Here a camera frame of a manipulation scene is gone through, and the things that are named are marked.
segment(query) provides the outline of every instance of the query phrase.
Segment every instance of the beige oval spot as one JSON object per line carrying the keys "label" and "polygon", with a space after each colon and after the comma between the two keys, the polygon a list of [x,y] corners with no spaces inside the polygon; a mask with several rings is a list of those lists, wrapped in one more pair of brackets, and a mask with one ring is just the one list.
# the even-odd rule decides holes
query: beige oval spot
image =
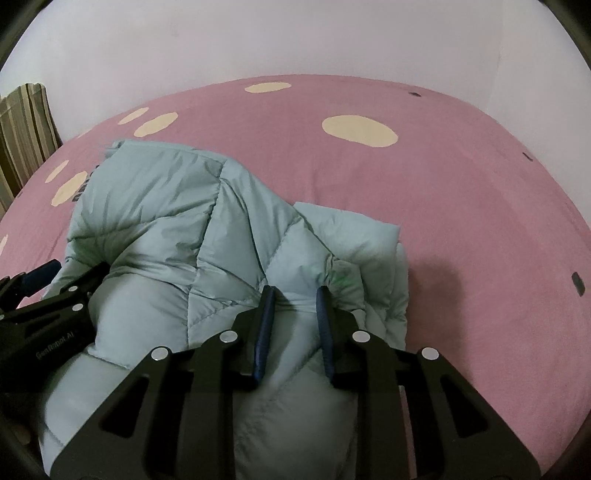
{"label": "beige oval spot", "polygon": [[87,176],[88,174],[85,171],[81,171],[74,175],[58,189],[51,200],[51,204],[54,207],[57,207],[72,198],[76,191],[82,186]]}
{"label": "beige oval spot", "polygon": [[89,128],[87,130],[84,130],[80,135],[78,135],[76,138],[80,138],[83,137],[84,135],[86,135],[88,132],[90,132],[90,130],[92,130],[92,128]]}
{"label": "beige oval spot", "polygon": [[117,122],[117,125],[125,125],[125,124],[131,122],[132,120],[135,120],[136,118],[142,116],[149,109],[150,109],[149,106],[145,106],[143,108],[138,108],[135,112],[131,112],[129,115],[127,115],[127,116],[123,117],[121,120],[119,120]]}
{"label": "beige oval spot", "polygon": [[4,238],[0,240],[0,255],[2,255],[6,242],[8,242],[8,235],[4,235]]}
{"label": "beige oval spot", "polygon": [[64,160],[56,168],[54,168],[53,171],[49,174],[49,176],[45,179],[45,183],[49,183],[54,178],[56,178],[57,175],[59,174],[59,172],[61,172],[64,168],[66,168],[66,165],[68,165],[69,161],[70,160]]}
{"label": "beige oval spot", "polygon": [[178,118],[177,112],[165,113],[141,125],[135,132],[136,137],[145,137],[146,135],[155,134],[168,127],[172,122]]}
{"label": "beige oval spot", "polygon": [[333,137],[369,147],[389,147],[398,141],[390,127],[360,115],[331,116],[322,122],[322,128]]}
{"label": "beige oval spot", "polygon": [[277,90],[283,90],[284,88],[289,87],[291,87],[291,84],[287,82],[265,82],[250,85],[250,87],[246,87],[245,90],[248,93],[266,93],[276,92]]}

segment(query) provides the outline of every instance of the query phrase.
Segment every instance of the blue gripper pad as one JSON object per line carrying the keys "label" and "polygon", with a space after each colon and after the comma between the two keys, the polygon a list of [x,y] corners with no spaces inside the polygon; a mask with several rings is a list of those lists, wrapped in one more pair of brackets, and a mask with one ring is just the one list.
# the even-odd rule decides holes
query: blue gripper pad
{"label": "blue gripper pad", "polygon": [[260,384],[265,376],[265,367],[267,366],[267,357],[269,356],[269,346],[271,344],[271,331],[275,319],[275,289],[273,287],[265,286],[263,288],[261,303],[263,304],[261,327],[255,343],[254,358],[254,379],[257,384]]}
{"label": "blue gripper pad", "polygon": [[23,276],[20,285],[20,294],[23,297],[31,297],[42,288],[47,287],[61,270],[58,260],[51,260],[46,264],[31,270]]}
{"label": "blue gripper pad", "polygon": [[316,292],[316,317],[318,318],[318,330],[320,332],[320,346],[324,359],[324,372],[332,382],[335,377],[335,359],[333,353],[333,337],[330,328],[330,317],[333,312],[330,291],[328,287],[320,287]]}

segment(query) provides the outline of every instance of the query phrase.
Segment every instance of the pink bedsheet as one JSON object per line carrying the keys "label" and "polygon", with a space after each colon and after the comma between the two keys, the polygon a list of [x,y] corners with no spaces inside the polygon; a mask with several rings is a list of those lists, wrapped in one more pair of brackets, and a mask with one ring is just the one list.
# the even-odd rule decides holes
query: pink bedsheet
{"label": "pink bedsheet", "polygon": [[[248,88],[266,82],[286,85]],[[401,225],[408,348],[439,349],[544,471],[558,458],[591,407],[591,294],[579,296],[571,279],[591,284],[591,233],[503,127],[430,90],[351,77],[239,80],[139,107],[126,123],[129,112],[69,141],[35,173],[0,222],[0,274],[63,259],[82,172],[114,140],[135,133],[217,151],[289,202]],[[355,117],[324,122],[343,115]]]}

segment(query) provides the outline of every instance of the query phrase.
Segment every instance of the striped curtain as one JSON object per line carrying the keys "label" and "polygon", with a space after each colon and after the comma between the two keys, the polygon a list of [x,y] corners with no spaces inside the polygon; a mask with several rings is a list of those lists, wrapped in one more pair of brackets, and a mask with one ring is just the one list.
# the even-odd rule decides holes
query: striped curtain
{"label": "striped curtain", "polygon": [[27,83],[0,99],[0,218],[60,146],[43,85]]}

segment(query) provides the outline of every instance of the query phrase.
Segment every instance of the black gripper frame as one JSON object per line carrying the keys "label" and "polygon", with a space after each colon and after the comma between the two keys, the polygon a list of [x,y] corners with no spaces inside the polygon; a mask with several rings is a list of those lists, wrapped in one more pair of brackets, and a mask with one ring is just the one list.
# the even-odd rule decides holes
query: black gripper frame
{"label": "black gripper frame", "polygon": [[333,307],[316,312],[326,375],[359,392],[356,480],[409,480],[400,385],[408,404],[418,480],[538,480],[529,450],[470,383],[433,348],[390,348]]}
{"label": "black gripper frame", "polygon": [[232,391],[261,382],[275,291],[195,349],[154,348],[62,450],[53,480],[233,480]]}
{"label": "black gripper frame", "polygon": [[0,280],[0,393],[35,390],[95,339],[87,305],[109,272],[107,263],[91,268],[60,294],[17,308],[49,285],[60,268],[51,260],[28,274]]}

